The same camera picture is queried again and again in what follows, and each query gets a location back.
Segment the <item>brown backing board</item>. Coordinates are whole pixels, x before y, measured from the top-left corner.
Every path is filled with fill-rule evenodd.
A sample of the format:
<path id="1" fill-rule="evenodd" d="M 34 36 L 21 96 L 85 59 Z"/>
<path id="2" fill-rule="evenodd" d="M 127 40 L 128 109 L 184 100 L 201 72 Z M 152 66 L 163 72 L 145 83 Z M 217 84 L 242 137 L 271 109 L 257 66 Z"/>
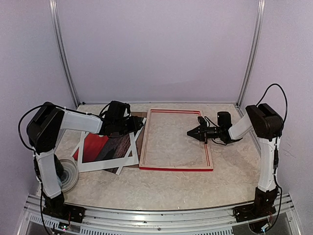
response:
<path id="1" fill-rule="evenodd" d="M 147 118 L 147 112 L 132 112 L 132 116 L 138 116 L 141 118 L 142 122 L 145 118 Z M 136 140 L 136 149 L 137 149 L 137 156 L 138 161 L 140 161 L 140 155 L 141 155 L 141 149 L 142 149 L 142 143 L 143 143 L 143 137 L 144 137 L 144 130 L 145 130 L 145 124 L 142 127 L 142 130 Z"/>

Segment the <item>red wooden picture frame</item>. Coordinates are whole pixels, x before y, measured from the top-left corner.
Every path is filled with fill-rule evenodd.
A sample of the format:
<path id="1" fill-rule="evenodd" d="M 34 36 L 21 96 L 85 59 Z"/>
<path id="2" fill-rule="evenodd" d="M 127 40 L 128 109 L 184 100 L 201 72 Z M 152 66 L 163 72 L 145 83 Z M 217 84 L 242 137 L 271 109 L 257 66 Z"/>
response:
<path id="1" fill-rule="evenodd" d="M 187 135 L 199 125 L 201 110 L 151 108 L 143 135 L 139 168 L 213 171 L 210 146 Z"/>

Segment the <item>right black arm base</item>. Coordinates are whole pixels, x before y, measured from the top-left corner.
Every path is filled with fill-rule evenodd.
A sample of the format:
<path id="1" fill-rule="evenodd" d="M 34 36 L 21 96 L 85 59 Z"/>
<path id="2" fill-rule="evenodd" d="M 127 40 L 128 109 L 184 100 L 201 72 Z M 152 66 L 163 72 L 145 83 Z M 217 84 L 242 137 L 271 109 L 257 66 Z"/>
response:
<path id="1" fill-rule="evenodd" d="M 276 213 L 274 206 L 275 199 L 278 194 L 278 187 L 271 191 L 262 191 L 259 188 L 255 189 L 254 201 L 251 204 L 237 206 L 233 209 L 233 215 L 236 222 L 243 222 L 261 218 Z"/>

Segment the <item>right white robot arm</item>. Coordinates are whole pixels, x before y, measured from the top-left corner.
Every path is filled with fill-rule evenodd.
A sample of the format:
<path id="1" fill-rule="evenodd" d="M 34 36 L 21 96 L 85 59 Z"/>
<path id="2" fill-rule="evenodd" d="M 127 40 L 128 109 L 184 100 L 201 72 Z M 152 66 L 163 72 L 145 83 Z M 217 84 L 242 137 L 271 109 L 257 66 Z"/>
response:
<path id="1" fill-rule="evenodd" d="M 210 126 L 211 121 L 207 117 L 198 117 L 198 122 L 199 126 L 187 131 L 187 136 L 204 143 L 209 139 L 219 139 L 224 145 L 235 143 L 253 130 L 259 138 L 261 148 L 261 171 L 257 188 L 262 192 L 278 188 L 275 176 L 284 121 L 268 104 L 247 106 L 246 114 L 234 125 L 231 114 L 226 111 L 217 113 L 217 124 L 213 126 Z"/>

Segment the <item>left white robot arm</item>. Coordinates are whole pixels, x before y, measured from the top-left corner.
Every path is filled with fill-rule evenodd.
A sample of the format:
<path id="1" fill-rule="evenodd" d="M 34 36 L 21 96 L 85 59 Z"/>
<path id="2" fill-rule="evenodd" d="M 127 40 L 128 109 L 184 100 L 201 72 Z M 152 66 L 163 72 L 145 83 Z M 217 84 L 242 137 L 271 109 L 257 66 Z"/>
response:
<path id="1" fill-rule="evenodd" d="M 26 133 L 35 152 L 43 192 L 51 199 L 62 193 L 54 161 L 61 130 L 117 138 L 139 131 L 144 125 L 140 117 L 131 115 L 129 104 L 119 101 L 111 101 L 99 115 L 70 110 L 51 102 L 45 102 L 37 110 L 27 125 Z"/>

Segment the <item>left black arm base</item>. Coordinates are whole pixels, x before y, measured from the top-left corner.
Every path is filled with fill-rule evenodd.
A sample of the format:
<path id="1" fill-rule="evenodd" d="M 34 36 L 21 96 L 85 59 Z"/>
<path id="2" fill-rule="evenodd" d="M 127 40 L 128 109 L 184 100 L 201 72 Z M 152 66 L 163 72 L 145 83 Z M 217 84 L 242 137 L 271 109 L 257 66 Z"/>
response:
<path id="1" fill-rule="evenodd" d="M 43 214 L 68 222 L 82 223 L 86 209 L 84 207 L 66 204 L 62 192 L 54 198 L 46 196 L 45 193 L 43 197 L 45 199 Z"/>

